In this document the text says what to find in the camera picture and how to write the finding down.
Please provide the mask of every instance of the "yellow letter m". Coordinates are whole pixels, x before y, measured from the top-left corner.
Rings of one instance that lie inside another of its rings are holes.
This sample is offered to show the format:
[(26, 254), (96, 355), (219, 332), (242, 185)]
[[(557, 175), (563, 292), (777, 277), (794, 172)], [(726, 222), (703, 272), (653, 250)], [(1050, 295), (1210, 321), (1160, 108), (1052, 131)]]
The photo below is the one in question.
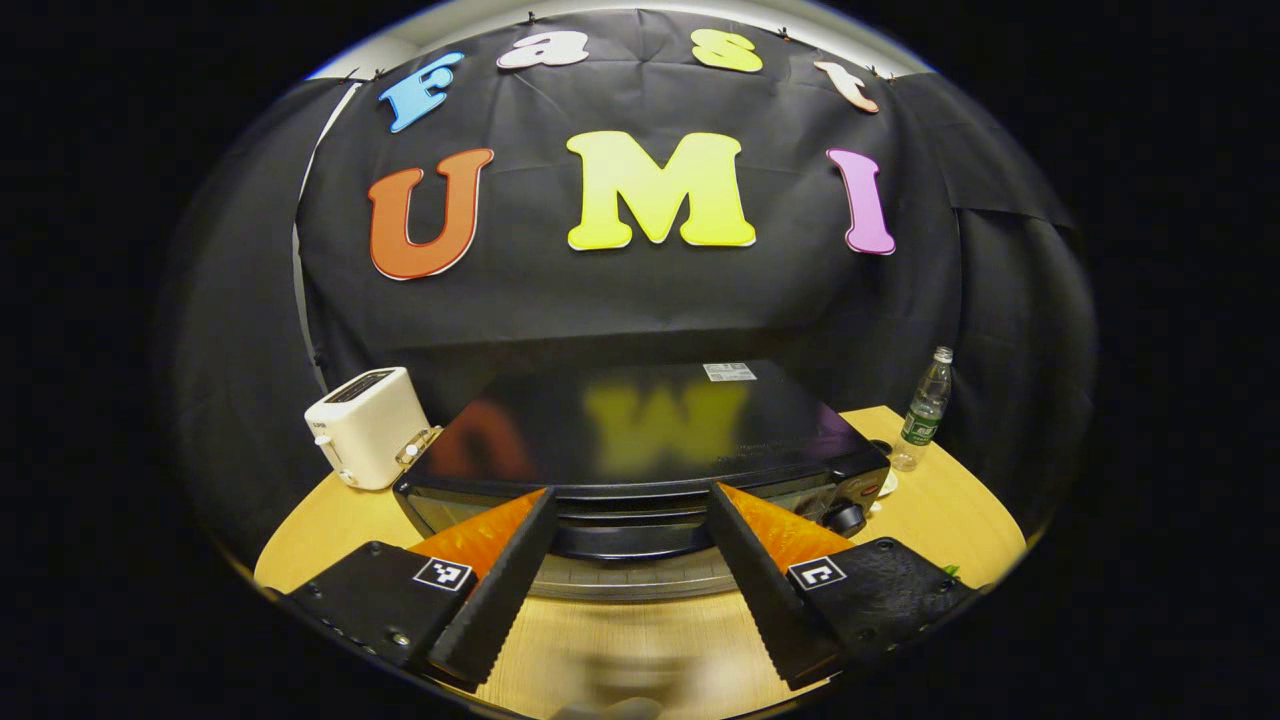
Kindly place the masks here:
[(755, 228), (742, 217), (733, 168), (742, 145), (732, 137), (689, 133), (666, 168), (625, 132), (586, 132), (567, 145), (582, 156), (582, 223), (568, 231), (573, 250), (631, 242), (631, 227), (618, 219), (620, 195), (653, 242), (667, 240), (686, 195), (689, 220), (680, 225), (685, 242), (730, 247), (755, 242)]

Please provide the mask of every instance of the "wooden table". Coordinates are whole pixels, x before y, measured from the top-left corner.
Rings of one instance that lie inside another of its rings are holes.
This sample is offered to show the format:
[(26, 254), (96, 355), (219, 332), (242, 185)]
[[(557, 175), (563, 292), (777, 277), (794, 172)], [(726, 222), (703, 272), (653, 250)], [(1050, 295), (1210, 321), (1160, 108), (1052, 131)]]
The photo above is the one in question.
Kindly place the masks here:
[[(892, 439), (902, 427), (883, 406), (841, 416), (868, 438)], [(855, 542), (895, 537), (938, 566), (959, 565), (973, 588), (997, 582), (1021, 557), (1027, 546), (1009, 511), (942, 447), (895, 474), (899, 488)], [(276, 528), (253, 578), (292, 592), (371, 539), (408, 547), (422, 537), (390, 489), (352, 489), (330, 474)], [(664, 720), (680, 720), (750, 712), (808, 689), (791, 692), (778, 679), (742, 596), (731, 591), (608, 605), (529, 597), (489, 682), (470, 697), (549, 717), (572, 702), (644, 696), (663, 703)]]

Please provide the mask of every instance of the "white toaster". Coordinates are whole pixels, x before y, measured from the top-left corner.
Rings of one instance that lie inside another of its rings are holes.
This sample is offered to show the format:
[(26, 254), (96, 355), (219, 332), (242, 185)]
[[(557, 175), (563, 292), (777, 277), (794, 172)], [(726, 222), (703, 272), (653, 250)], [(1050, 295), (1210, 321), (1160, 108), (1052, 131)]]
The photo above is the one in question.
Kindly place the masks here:
[(342, 482), (360, 489), (394, 483), (430, 432), (404, 368), (369, 370), (308, 407), (303, 418)]

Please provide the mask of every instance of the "water bottle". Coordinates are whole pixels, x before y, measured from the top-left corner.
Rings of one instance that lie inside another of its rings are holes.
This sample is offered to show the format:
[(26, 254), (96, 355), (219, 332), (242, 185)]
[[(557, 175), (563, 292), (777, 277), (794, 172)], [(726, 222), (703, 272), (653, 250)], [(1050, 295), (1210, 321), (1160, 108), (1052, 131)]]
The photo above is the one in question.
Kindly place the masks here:
[(942, 413), (951, 398), (951, 348), (938, 346), (920, 384), (915, 388), (911, 407), (906, 411), (901, 437), (893, 443), (890, 464), (895, 470), (910, 473), (924, 457), (933, 442), (933, 434), (942, 421)]

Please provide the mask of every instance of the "oven label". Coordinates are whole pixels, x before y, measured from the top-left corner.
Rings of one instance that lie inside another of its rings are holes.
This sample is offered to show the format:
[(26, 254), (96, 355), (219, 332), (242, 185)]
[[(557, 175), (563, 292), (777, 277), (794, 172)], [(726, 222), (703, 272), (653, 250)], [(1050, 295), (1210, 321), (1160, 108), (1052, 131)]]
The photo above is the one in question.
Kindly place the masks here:
[(746, 363), (705, 363), (703, 369), (707, 370), (707, 377), (713, 383), (755, 379), (755, 374), (746, 366)]

